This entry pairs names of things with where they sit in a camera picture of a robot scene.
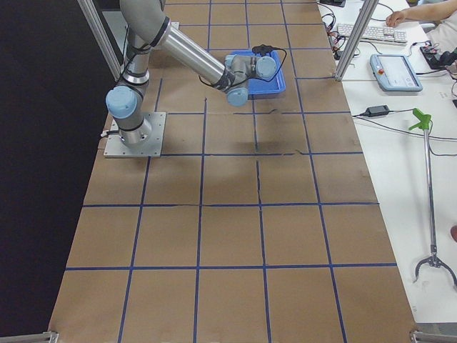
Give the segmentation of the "person's hand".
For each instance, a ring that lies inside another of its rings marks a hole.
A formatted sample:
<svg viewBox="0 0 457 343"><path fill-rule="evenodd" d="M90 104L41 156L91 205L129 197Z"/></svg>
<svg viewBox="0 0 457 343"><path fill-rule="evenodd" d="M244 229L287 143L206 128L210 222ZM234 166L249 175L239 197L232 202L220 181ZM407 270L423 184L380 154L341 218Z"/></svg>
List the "person's hand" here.
<svg viewBox="0 0 457 343"><path fill-rule="evenodd" d="M386 17L385 24L387 27L397 27L399 24L403 23L406 18L407 13L405 11L395 11Z"/></svg>

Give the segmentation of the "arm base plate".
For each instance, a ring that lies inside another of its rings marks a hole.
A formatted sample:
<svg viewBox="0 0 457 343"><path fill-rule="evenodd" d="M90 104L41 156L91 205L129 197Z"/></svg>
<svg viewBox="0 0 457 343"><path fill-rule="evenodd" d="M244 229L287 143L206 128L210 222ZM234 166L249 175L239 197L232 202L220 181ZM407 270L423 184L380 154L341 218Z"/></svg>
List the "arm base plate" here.
<svg viewBox="0 0 457 343"><path fill-rule="evenodd" d="M108 135L104 156L107 158L140 158L161 156L164 129L166 126L165 112L142 112L143 124L135 131L122 131L112 119L111 131Z"/></svg>

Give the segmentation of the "person's forearm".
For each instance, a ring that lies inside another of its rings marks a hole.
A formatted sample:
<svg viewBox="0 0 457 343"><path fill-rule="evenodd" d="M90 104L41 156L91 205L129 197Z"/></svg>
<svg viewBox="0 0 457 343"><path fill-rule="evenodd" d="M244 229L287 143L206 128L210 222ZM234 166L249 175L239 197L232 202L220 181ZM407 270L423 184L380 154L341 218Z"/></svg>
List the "person's forearm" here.
<svg viewBox="0 0 457 343"><path fill-rule="evenodd" d="M456 12L456 0L422 4L405 10L406 18L415 21L440 21Z"/></svg>

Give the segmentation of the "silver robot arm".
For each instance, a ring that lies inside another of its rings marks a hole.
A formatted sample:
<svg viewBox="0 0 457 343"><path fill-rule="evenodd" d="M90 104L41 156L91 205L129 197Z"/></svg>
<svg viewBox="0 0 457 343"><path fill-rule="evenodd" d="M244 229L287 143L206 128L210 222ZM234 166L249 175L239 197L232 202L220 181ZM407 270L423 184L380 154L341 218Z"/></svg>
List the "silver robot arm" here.
<svg viewBox="0 0 457 343"><path fill-rule="evenodd" d="M201 82L226 94L232 106L248 100L250 79L272 80L278 67L268 54L229 55L220 62L184 33L173 27L164 13L163 1L121 1L128 25L124 63L115 87L106 95L106 106L119 130L124 146L146 142L152 126L141 113L149 84L149 57L153 49L165 51L198 74Z"/></svg>

